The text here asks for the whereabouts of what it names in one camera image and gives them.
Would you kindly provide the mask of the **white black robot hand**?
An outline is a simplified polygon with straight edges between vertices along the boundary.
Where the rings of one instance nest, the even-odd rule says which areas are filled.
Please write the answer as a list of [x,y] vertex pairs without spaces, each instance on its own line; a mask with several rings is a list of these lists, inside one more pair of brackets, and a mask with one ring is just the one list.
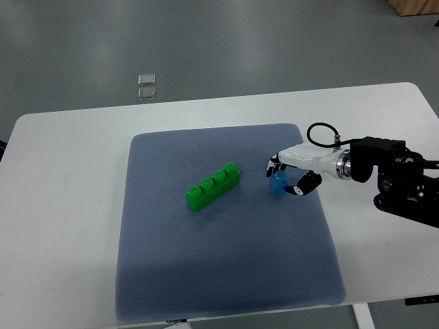
[[266,177],[270,178],[287,167],[306,170],[295,185],[285,185],[286,193],[305,196],[322,183],[322,174],[328,173],[340,180],[351,179],[351,154],[340,147],[320,148],[312,144],[298,144],[281,150],[270,158]]

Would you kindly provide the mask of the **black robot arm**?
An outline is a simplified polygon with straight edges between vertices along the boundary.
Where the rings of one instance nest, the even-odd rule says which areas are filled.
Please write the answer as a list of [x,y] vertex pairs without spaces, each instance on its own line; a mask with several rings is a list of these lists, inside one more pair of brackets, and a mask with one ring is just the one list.
[[377,168],[379,194],[373,203],[378,210],[438,227],[438,178],[424,174],[437,170],[437,161],[409,150],[405,141],[368,136],[350,144],[350,164],[350,177],[359,183]]

